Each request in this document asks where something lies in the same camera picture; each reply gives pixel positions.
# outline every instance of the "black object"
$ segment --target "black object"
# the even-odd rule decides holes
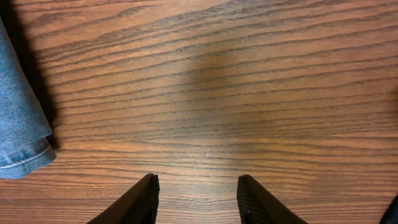
[[[157,175],[147,174],[88,224],[155,224],[159,191]],[[250,175],[239,177],[236,199],[242,224],[307,224]],[[380,224],[398,224],[398,196]]]

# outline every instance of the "blue denim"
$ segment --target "blue denim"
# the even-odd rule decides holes
[[[0,178],[22,178],[51,163],[51,133],[0,20]]]

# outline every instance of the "wooden surface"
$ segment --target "wooden surface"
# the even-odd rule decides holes
[[[398,193],[396,0],[7,6],[59,150],[0,180],[1,223],[86,223],[147,173],[157,223],[239,223],[242,174],[309,223],[378,223]]]

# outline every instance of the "denim hem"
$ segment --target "denim hem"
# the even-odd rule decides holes
[[[57,157],[55,151],[49,146],[44,152],[28,158],[11,167],[0,167],[0,178],[20,179],[34,170],[49,165]]]

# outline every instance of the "denim seam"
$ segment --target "denim seam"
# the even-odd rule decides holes
[[[50,148],[51,148],[51,146],[49,146],[48,148],[46,148],[44,151],[42,151],[39,154],[36,154],[36,155],[34,155],[34,156],[30,157],[30,158],[27,158],[27,159],[21,159],[19,161],[13,162],[12,164],[9,164],[9,165],[6,165],[6,166],[2,166],[2,167],[0,167],[0,169],[6,169],[6,168],[18,166],[20,164],[23,164],[24,162],[28,162],[28,161],[31,161],[32,159],[36,159],[39,156],[41,156],[42,154],[44,154],[45,152],[47,152]]]

